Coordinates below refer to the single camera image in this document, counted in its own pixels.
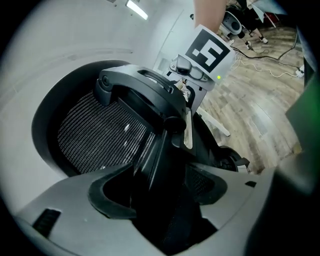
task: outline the white cable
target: white cable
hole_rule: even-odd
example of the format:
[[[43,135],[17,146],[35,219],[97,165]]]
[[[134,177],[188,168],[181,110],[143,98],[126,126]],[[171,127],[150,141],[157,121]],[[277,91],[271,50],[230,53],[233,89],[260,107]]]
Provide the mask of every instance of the white cable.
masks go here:
[[[241,60],[241,56],[240,56],[239,54],[236,54],[235,56],[238,57],[238,58],[235,60],[235,62],[234,62],[233,65],[231,66],[231,70],[232,70],[232,71],[236,70],[236,68],[239,67],[240,62],[241,62],[241,63],[242,63],[243,65],[245,65],[245,66],[248,66],[248,65],[254,66],[255,70],[256,70],[256,71],[259,71],[259,72],[260,72],[260,71],[269,71],[270,74],[271,74],[274,78],[280,78],[280,77],[282,77],[284,74],[288,74],[289,76],[292,76],[292,77],[294,77],[294,78],[296,78],[296,77],[298,76],[298,75],[290,74],[290,73],[288,73],[288,72],[284,72],[284,73],[282,73],[281,75],[276,76],[276,75],[272,74],[272,72],[271,72],[270,69],[257,69],[256,66],[255,66],[254,64],[252,64],[252,63],[248,63],[248,64],[243,63],[243,61]],[[238,65],[237,65],[234,69],[232,69],[232,67],[234,66],[234,64],[236,64],[236,62],[238,62]]]

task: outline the ceiling light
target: ceiling light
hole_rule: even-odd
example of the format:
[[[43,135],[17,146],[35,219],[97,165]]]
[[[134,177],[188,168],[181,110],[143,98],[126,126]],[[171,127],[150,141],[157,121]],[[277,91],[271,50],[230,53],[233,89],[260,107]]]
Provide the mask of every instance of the ceiling light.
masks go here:
[[[137,14],[139,14],[142,18],[144,18],[145,20],[148,19],[148,15],[138,6],[136,5],[134,2],[132,2],[131,0],[129,0],[126,5],[127,7],[129,7],[131,10],[135,11]]]

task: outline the laminate flooring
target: laminate flooring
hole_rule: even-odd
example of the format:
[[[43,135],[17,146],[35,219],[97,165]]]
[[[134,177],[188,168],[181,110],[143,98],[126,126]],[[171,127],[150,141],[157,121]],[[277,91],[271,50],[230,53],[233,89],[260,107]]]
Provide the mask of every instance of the laminate flooring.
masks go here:
[[[292,47],[296,30],[288,27],[260,30],[269,40],[260,42],[256,35],[247,40],[263,55],[278,58]],[[232,45],[250,57],[261,56],[246,49],[238,37]],[[245,64],[254,64],[257,69],[270,69],[275,76],[284,72],[295,75],[295,67],[286,66],[267,58],[248,59],[241,56]],[[282,63],[300,67],[303,53],[299,43],[280,60]],[[304,79],[284,74],[273,77],[269,71],[256,71],[252,65],[242,63],[230,71],[221,84],[207,93],[201,107],[221,122],[231,136],[226,137],[217,128],[206,122],[217,143],[229,146],[250,161],[249,172],[261,173],[265,168],[277,166],[280,160],[293,154],[298,138],[285,113],[304,90]]]

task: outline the power strip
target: power strip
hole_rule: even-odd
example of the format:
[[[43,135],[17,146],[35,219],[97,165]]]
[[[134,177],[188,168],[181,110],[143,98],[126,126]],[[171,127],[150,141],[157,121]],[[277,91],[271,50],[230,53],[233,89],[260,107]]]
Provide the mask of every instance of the power strip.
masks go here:
[[[298,78],[303,78],[305,75],[305,65],[301,66],[299,70],[297,70],[295,73],[298,76]]]

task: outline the person's arm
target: person's arm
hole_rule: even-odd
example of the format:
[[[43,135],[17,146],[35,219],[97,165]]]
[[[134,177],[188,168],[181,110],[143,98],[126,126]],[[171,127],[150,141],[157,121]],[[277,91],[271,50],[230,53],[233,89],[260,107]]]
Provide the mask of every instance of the person's arm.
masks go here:
[[[205,26],[213,32],[218,29],[226,12],[226,0],[193,0],[195,9],[195,26]]]

